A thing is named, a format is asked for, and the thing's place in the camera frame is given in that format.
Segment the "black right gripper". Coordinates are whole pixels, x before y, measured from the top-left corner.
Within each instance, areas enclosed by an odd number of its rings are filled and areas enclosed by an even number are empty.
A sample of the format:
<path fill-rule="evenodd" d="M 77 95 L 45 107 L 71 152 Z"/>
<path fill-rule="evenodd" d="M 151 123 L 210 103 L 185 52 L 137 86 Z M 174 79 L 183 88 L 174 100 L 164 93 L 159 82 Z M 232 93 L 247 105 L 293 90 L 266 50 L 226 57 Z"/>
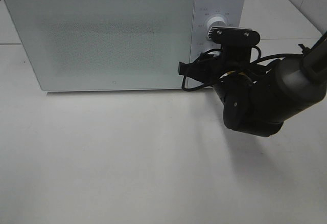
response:
<path fill-rule="evenodd" d="M 218 56 L 207 56 L 201 53 L 192 63 L 178 63 L 178 75 L 203 84 L 217 80 L 227 72 L 238 71 L 250 63 L 250 51 L 222 51 Z"/>

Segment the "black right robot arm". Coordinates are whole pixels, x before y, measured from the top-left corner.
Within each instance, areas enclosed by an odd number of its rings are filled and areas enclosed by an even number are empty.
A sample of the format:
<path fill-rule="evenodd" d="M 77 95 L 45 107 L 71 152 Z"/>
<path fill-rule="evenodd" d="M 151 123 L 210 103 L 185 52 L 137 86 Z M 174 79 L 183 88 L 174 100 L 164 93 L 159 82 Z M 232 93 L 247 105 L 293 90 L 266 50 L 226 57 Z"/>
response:
<path fill-rule="evenodd" d="M 209 40 L 220 45 L 193 62 L 180 62 L 183 78 L 213 87 L 227 128 L 260 137 L 276 134 L 290 117 L 326 96 L 326 35 L 302 52 L 259 55 L 260 35 L 251 29 L 213 27 Z"/>

